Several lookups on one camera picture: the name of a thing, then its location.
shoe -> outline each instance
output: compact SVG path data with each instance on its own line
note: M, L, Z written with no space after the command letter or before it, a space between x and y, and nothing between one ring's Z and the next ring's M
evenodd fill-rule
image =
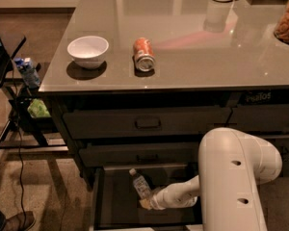
M18 213L8 218L2 231L27 231L36 223L33 212Z

green object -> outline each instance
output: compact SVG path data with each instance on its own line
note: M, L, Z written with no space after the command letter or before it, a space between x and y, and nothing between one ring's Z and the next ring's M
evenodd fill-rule
M37 98L32 100L30 106L28 107L28 112L32 118L50 117L44 102Z

drawer handle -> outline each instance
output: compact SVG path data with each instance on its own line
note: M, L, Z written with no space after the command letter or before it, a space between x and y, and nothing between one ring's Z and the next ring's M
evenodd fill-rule
M161 130L162 122L159 117L142 116L136 118L135 127L138 130Z

drawer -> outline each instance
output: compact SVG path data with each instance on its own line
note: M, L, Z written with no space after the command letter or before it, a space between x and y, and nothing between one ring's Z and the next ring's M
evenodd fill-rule
M79 139L203 134L223 126L228 108L184 107L102 110L66 113L63 120L71 137Z
M85 167L197 162L198 142L89 145L79 150Z
M239 106L229 126L245 132L289 133L289 105Z
M140 207L129 168L99 168L95 174L91 230L202 230L200 198L191 208L146 210ZM184 165L136 167L152 189L184 182L197 173Z

blue bottle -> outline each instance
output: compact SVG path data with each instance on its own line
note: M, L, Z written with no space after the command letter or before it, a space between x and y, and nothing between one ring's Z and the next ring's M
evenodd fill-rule
M40 86L40 78L31 58L14 58L16 67L22 76L25 85L29 89L36 89Z

